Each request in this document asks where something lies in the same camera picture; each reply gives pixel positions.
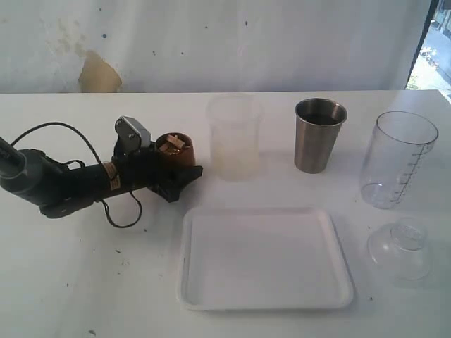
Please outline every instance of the white plastic tray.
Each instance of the white plastic tray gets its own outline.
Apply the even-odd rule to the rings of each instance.
[[[342,308],[353,289],[316,208],[195,208],[183,222],[178,298],[191,310]]]

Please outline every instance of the metal tumbler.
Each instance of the metal tumbler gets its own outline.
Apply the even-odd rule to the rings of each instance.
[[[326,169],[346,109],[327,99],[307,99],[296,105],[295,165],[305,173]]]

